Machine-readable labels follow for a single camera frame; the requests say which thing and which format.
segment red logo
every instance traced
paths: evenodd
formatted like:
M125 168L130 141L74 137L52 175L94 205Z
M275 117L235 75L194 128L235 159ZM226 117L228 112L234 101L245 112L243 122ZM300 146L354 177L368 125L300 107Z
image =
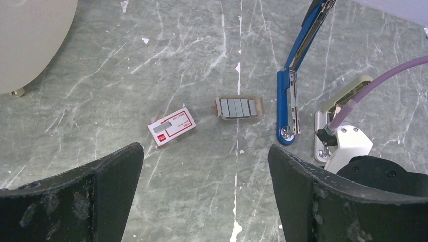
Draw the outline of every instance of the red logo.
M164 140L166 140L166 138L165 138L165 135L159 135L158 137L157 137L158 139L159 139L159 141L164 141Z

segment red and white staple box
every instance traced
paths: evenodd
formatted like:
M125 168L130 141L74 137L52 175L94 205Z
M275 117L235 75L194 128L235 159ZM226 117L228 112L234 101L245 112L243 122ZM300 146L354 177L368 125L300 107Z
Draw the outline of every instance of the red and white staple box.
M158 146L182 135L196 127L196 123L187 108L182 109L149 124L148 129L156 140Z

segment metal stapler arm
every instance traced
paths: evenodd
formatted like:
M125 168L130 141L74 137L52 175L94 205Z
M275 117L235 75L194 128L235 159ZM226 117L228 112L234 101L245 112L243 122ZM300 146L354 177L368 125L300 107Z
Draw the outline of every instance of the metal stapler arm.
M277 72L276 135L278 141L283 145L291 145L294 142L294 136L300 134L297 70L335 1L314 0L312 2L303 20L302 29L285 62L284 69Z

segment blue stapler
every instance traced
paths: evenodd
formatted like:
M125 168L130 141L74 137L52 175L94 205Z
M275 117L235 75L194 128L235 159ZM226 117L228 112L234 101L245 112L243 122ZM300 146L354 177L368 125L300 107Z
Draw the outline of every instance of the blue stapler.
M277 72L277 139L291 145L300 134L297 106L297 70L303 61L327 13L336 0L313 0L303 20L302 29L294 42L284 69Z

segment beige object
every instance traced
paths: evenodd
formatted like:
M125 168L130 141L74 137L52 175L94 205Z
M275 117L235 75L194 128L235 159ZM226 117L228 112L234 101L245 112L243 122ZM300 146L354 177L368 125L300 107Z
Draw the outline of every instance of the beige object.
M34 80L70 29L77 0L0 1L0 94Z

